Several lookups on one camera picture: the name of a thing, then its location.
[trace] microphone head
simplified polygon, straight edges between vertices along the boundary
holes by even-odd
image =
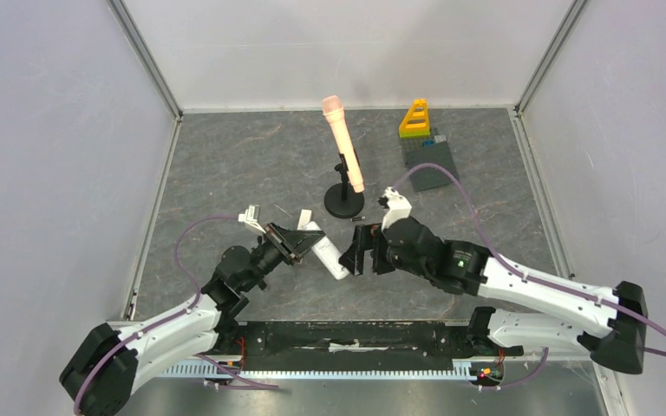
[[[323,115],[328,115],[338,110],[343,110],[343,104],[338,95],[332,95],[323,100]]]

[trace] white bottle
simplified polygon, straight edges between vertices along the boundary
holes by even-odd
[[[298,226],[297,228],[299,230],[320,231],[320,227],[315,221],[310,221],[309,223],[302,225],[302,227]],[[336,280],[341,280],[349,275],[349,271],[338,263],[338,258],[341,257],[341,252],[338,251],[338,248],[330,241],[328,236],[323,237],[323,239],[315,243],[315,245],[312,246],[312,252],[315,253],[317,258],[323,263],[323,266],[328,269],[328,272],[330,272]]]

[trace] cable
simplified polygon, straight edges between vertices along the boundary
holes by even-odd
[[[213,364],[214,367],[216,367],[221,373],[225,373],[233,377],[234,380],[241,381],[242,383],[248,384],[248,386],[219,386],[219,388],[228,388],[231,390],[276,390],[279,388],[278,385],[276,384],[264,384],[264,383],[257,383],[254,380],[249,380],[245,379],[244,377],[241,377],[240,375],[234,374],[233,372],[229,371],[225,367],[221,366],[217,361],[210,357],[206,357],[202,354],[196,354],[196,357],[200,358],[201,360],[205,360]]]
[[[479,223],[479,219],[476,215],[476,209],[473,206],[473,202],[471,202],[471,197],[468,195],[468,192],[466,192],[466,190],[463,188],[463,185],[461,185],[460,182],[458,181],[458,179],[456,179],[455,176],[453,176],[453,174],[451,172],[449,172],[446,168],[444,168],[443,166],[440,166],[440,165],[436,165],[435,163],[420,163],[419,165],[413,167],[407,173],[405,173],[404,176],[399,178],[399,180],[397,180],[395,182],[395,184],[392,185],[392,187],[394,189],[396,189],[399,185],[402,184],[402,182],[405,181],[405,179],[409,178],[410,175],[412,175],[413,173],[415,173],[415,172],[417,172],[421,169],[426,169],[426,168],[437,169],[437,170],[443,172],[443,174],[446,175],[454,183],[454,185],[456,187],[458,187],[458,190],[460,191],[460,194],[466,200],[466,204],[468,205],[468,209],[471,211],[471,219],[473,220],[473,223],[476,225],[476,232],[479,233],[479,237],[481,237],[481,240],[484,242],[486,247],[492,253],[492,256],[494,258],[496,258],[496,260],[499,262],[499,264],[504,266],[505,269],[512,272],[515,276],[517,276],[519,278],[525,278],[525,275],[521,271],[514,268],[511,264],[509,264],[504,259],[504,257],[502,257],[500,255],[500,253],[498,251],[496,251],[496,247],[492,243],[491,239],[488,237],[488,235],[481,228],[481,224]],[[529,281],[529,282],[542,284],[543,286],[546,286],[546,287],[551,288],[551,289],[559,290],[559,291],[561,291],[563,293],[567,293],[569,295],[582,297],[587,301],[599,302],[599,299],[598,299],[597,296],[590,295],[590,294],[584,293],[580,290],[576,290],[576,289],[573,289],[573,288],[567,288],[565,286],[562,286],[562,285],[554,283],[554,282],[548,282],[548,281],[540,279],[538,277],[527,276],[526,280]],[[613,309],[615,309],[615,310],[617,310],[617,311],[619,311],[623,314],[631,316],[632,318],[640,321],[641,323],[649,326],[650,328],[653,328],[655,331],[659,332],[661,335],[663,335],[666,338],[666,329],[661,327],[659,324],[653,322],[652,320],[638,314],[637,312],[635,312],[631,309],[625,308],[622,305],[619,305],[619,304],[611,302],[611,301],[607,301],[606,299],[601,299],[600,302],[604,306],[608,306],[609,308],[613,308]],[[650,353],[650,354],[657,354],[657,355],[661,355],[663,357],[666,357],[666,351],[663,351],[663,350],[660,350],[660,349],[645,348],[644,352]]]
[[[545,368],[545,364],[547,363],[547,355],[549,352],[550,349],[548,347],[545,347],[545,349],[543,349],[542,358],[540,359],[540,363],[538,364],[537,368],[535,368],[535,370],[532,371],[526,377],[519,379],[517,381],[512,381],[511,383],[501,384],[499,386],[479,386],[479,390],[498,391],[498,390],[504,390],[505,388],[521,386],[527,383],[529,380],[532,380],[535,377],[537,377],[537,375],[540,374],[543,368]]]
[[[207,221],[212,221],[216,219],[237,219],[238,217],[235,215],[213,215],[210,217],[202,218],[199,219],[198,221],[195,221],[194,223],[188,225],[180,234],[180,236],[177,238],[177,242],[174,244],[174,262],[177,264],[177,266],[182,270],[183,273],[187,276],[187,279],[190,280],[190,283],[193,284],[195,288],[195,297],[193,298],[193,301],[190,303],[190,306],[188,306],[189,309],[194,308],[196,305],[198,305],[198,302],[200,302],[200,284],[198,283],[198,280],[193,276],[190,271],[188,271],[185,266],[182,265],[182,262],[180,261],[180,243],[182,243],[183,238],[187,235],[190,230],[195,228],[196,225],[202,224]],[[181,309],[177,311],[176,313],[167,316],[163,319],[158,320],[157,322],[147,325],[145,328],[141,330],[143,334],[147,334],[149,331],[159,327],[160,325],[164,325],[180,316],[186,315],[186,310]],[[119,352],[120,349],[124,348],[129,342],[134,341],[139,338],[139,331],[134,332],[133,334],[129,335],[126,339],[123,341],[120,341],[118,344],[116,344],[113,348],[111,348],[106,355],[103,355],[103,357],[98,360],[98,362],[95,364],[92,370],[90,370],[90,373],[88,373],[88,377],[85,378],[85,381],[83,381],[81,388],[78,390],[78,394],[75,396],[75,403],[73,404],[73,413],[76,415],[80,415],[80,404],[82,402],[82,398],[85,395],[86,391],[88,390],[88,386],[90,386],[90,383],[93,382],[93,379],[95,376],[98,374],[99,371],[103,368],[103,366],[106,365],[106,362],[108,360],[112,359],[116,353]]]

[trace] marble floor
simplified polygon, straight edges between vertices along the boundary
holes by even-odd
[[[397,136],[404,114],[346,112],[367,186],[366,221],[360,224],[381,221],[377,197],[406,172]],[[554,272],[507,110],[431,109],[430,120],[447,136],[461,181],[499,250]],[[158,314],[192,294],[193,286],[173,263],[173,246],[189,223],[208,215],[237,214],[257,204],[260,222],[294,228],[300,210],[311,209],[313,219],[345,250],[354,225],[323,208],[325,191],[339,180],[333,171],[337,162],[336,143],[320,111],[186,115],[140,280],[135,319]],[[412,215],[436,235],[479,242],[455,187],[415,193],[406,183],[400,192],[412,203]],[[202,285],[231,245],[251,248],[255,236],[236,222],[208,223],[188,235],[180,255]],[[517,310],[504,302],[451,296],[399,271],[336,281],[312,254],[294,268],[280,265],[266,282],[266,290],[247,294],[250,303],[239,320],[461,319],[481,305]]]

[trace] pink microphone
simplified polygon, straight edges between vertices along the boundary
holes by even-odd
[[[336,138],[342,162],[336,166],[341,173],[341,183],[333,185],[325,193],[325,209],[337,218],[353,218],[363,209],[363,176],[349,128],[346,127],[343,104],[337,95],[323,100],[323,115]]]

